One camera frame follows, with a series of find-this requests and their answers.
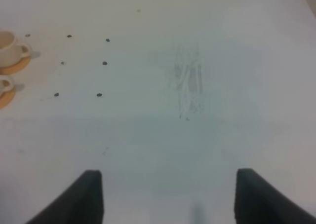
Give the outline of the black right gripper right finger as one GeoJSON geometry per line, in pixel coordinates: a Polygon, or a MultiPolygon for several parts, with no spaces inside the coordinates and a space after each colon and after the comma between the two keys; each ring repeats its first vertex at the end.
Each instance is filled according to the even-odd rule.
{"type": "Polygon", "coordinates": [[[239,169],[234,214],[237,224],[314,224],[296,205],[252,169],[239,169]]]}

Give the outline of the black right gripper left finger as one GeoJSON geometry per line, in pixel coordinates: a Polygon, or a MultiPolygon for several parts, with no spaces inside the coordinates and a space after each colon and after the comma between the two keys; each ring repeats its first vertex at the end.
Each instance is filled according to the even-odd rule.
{"type": "Polygon", "coordinates": [[[87,170],[29,224],[101,224],[104,216],[102,173],[87,170]]]}

